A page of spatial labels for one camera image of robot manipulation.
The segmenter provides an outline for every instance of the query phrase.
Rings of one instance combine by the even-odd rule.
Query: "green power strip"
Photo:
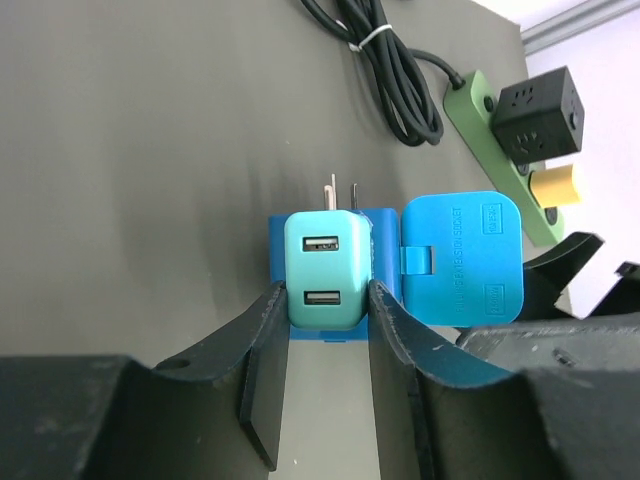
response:
[[[453,125],[474,154],[478,163],[493,182],[496,190],[515,202],[522,215],[524,231],[536,247],[556,245],[563,238],[564,221],[560,212],[554,224],[547,220],[544,209],[538,206],[529,191],[530,172],[522,175],[505,155],[491,132],[492,105],[496,96],[480,71],[465,77],[466,85],[460,90],[449,90],[444,97],[444,109]]]

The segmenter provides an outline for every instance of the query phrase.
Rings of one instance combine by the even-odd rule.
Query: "teal usb charger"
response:
[[[366,313],[372,278],[369,220],[346,210],[294,213],[285,223],[284,243],[291,323],[354,328]]]

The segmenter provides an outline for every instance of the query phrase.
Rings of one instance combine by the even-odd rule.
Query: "black power outlet cube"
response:
[[[516,165],[582,149],[584,107],[567,67],[503,88],[491,122]]]

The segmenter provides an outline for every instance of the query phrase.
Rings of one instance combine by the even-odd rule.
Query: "metal prong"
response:
[[[336,209],[336,196],[331,185],[324,186],[324,208],[325,210]]]
[[[335,210],[338,208],[338,188],[336,187],[336,174],[331,174],[331,188],[333,188],[333,205],[334,208],[331,210]]]
[[[357,210],[358,208],[358,184],[351,184],[351,210]]]

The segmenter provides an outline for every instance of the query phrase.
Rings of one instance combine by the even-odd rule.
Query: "usb wall charger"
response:
[[[289,319],[297,328],[349,330],[365,315],[371,225],[346,210],[299,212],[284,226]]]
[[[401,295],[400,249],[398,214],[392,208],[352,209],[353,214],[364,216],[371,225],[373,246],[373,278],[383,282],[398,299]],[[269,263],[272,281],[285,281],[290,287],[285,268],[285,224],[295,214],[272,215],[269,217]],[[351,330],[311,330],[291,326],[292,340],[321,340],[325,342],[350,342],[366,340],[367,315]]]

